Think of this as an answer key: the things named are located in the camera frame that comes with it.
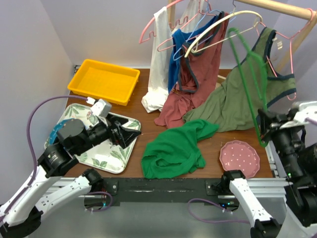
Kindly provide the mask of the olive green tank top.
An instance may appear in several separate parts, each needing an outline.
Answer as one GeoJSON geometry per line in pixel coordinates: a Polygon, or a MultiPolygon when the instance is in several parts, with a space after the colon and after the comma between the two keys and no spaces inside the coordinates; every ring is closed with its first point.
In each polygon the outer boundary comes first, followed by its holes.
{"type": "MultiPolygon", "coordinates": [[[[283,97],[296,93],[293,74],[281,75],[265,64],[267,73],[266,100],[270,107],[283,97]]],[[[245,57],[228,74],[226,80],[199,107],[183,116],[184,122],[203,119],[218,124],[218,132],[246,130],[254,127],[251,110],[242,82],[245,76],[254,111],[262,108],[257,90],[261,87],[261,73],[258,63],[252,57],[245,57]]]]}

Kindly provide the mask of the bright green tank top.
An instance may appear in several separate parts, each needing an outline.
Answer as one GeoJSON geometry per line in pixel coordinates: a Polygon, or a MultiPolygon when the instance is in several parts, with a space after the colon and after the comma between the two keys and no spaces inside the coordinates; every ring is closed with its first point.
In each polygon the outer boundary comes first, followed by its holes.
{"type": "Polygon", "coordinates": [[[206,166],[198,142],[211,138],[218,124],[203,119],[167,129],[146,145],[141,167],[146,179],[171,179],[206,166]]]}

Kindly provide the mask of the green plastic hanger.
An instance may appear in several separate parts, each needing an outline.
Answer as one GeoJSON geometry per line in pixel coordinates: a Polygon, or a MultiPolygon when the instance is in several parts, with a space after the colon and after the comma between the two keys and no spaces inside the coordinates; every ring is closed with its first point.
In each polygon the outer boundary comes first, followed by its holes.
{"type": "Polygon", "coordinates": [[[235,36],[237,36],[239,38],[239,40],[241,41],[241,44],[243,45],[244,49],[246,50],[247,54],[246,54],[245,59],[246,59],[248,65],[249,65],[249,68],[251,70],[252,80],[253,80],[255,88],[256,88],[257,96],[262,103],[262,110],[264,112],[268,111],[267,98],[266,98],[266,89],[267,89],[266,66],[265,66],[263,58],[250,49],[249,45],[247,44],[244,37],[239,33],[238,29],[234,28],[234,27],[230,28],[228,30],[228,33],[227,33],[227,36],[229,37],[230,47],[232,49],[235,60],[237,62],[238,71],[239,71],[240,76],[241,76],[241,80],[242,80],[242,84],[243,84],[243,87],[245,90],[248,106],[250,108],[253,124],[255,126],[257,139],[259,141],[259,144],[263,148],[265,148],[268,145],[268,142],[264,141],[264,137],[261,135],[261,132],[260,132],[260,124],[258,124],[258,121],[256,119],[251,94],[250,94],[249,87],[247,84],[247,79],[246,79],[246,76],[242,70],[242,63],[239,60],[239,56],[238,56],[238,53],[236,51],[235,45],[233,43],[233,40],[231,39],[231,37],[233,37],[232,33],[235,33],[235,36]],[[255,61],[256,65],[259,67],[259,70],[260,70],[260,83],[261,83],[260,87],[258,84],[258,80],[256,79],[255,70],[254,70],[254,67],[253,67],[252,62],[251,62],[252,60],[255,61]]]}

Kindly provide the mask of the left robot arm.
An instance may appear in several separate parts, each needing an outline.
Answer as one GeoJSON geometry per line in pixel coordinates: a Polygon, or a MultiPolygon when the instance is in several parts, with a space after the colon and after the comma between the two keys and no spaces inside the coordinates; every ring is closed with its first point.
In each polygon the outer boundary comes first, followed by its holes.
{"type": "Polygon", "coordinates": [[[140,130],[125,128],[115,118],[107,125],[101,119],[86,128],[79,119],[66,121],[57,131],[55,143],[37,160],[29,181],[0,207],[0,234],[4,238],[24,238],[34,232],[54,210],[81,195],[102,194],[103,177],[87,169],[71,184],[46,195],[47,190],[78,164],[77,156],[109,140],[125,149],[140,130]]]}

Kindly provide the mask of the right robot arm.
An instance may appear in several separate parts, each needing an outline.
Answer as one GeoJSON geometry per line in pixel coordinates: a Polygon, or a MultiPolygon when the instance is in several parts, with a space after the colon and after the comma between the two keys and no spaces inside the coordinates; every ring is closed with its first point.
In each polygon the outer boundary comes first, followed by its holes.
{"type": "Polygon", "coordinates": [[[312,238],[317,234],[317,146],[305,146],[307,119],[296,122],[299,109],[287,114],[258,110],[262,142],[272,142],[286,173],[286,215],[280,224],[249,189],[241,170],[224,172],[221,190],[234,194],[249,220],[253,238],[312,238]]]}

